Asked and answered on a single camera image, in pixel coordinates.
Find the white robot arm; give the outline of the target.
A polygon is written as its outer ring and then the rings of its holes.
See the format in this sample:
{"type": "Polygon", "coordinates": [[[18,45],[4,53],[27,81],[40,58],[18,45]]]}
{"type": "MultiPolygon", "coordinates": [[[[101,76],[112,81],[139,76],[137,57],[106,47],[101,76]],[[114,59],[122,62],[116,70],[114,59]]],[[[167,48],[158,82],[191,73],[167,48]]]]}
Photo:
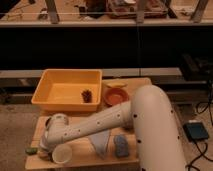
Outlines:
{"type": "Polygon", "coordinates": [[[186,171],[178,126],[167,94],[158,86],[139,87],[130,101],[69,124],[65,114],[54,114],[41,136],[46,153],[59,144],[133,123],[141,171],[186,171]]]}

